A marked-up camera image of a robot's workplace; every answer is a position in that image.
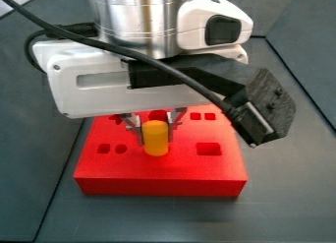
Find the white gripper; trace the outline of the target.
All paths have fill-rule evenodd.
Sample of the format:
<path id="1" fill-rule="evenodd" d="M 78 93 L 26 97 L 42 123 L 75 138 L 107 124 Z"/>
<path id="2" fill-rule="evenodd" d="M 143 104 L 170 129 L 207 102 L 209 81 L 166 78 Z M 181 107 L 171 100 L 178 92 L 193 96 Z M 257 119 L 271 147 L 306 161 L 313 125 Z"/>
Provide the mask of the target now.
<path id="1" fill-rule="evenodd" d="M 141 118 L 130 112 L 173 108 L 166 112 L 167 140 L 173 141 L 186 107 L 209 102 L 185 85 L 134 89 L 126 62 L 74 41 L 39 41 L 33 45 L 33 53 L 46 73 L 58 112 L 69 118 L 119 114 L 139 146 Z"/>

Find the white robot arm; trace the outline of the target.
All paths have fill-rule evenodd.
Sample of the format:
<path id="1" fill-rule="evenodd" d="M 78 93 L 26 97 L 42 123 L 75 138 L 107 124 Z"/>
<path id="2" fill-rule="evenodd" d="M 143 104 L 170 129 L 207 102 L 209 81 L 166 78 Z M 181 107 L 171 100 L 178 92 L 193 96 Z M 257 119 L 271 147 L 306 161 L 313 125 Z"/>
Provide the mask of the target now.
<path id="1" fill-rule="evenodd" d="M 226 0 L 89 1 L 97 31 L 91 38 L 125 52 L 62 38 L 33 45 L 59 113 L 82 118 L 206 104 L 183 86 L 133 86 L 127 54 L 135 51 L 154 61 L 211 54 L 245 64 L 241 44 L 253 30 L 247 15 Z"/>

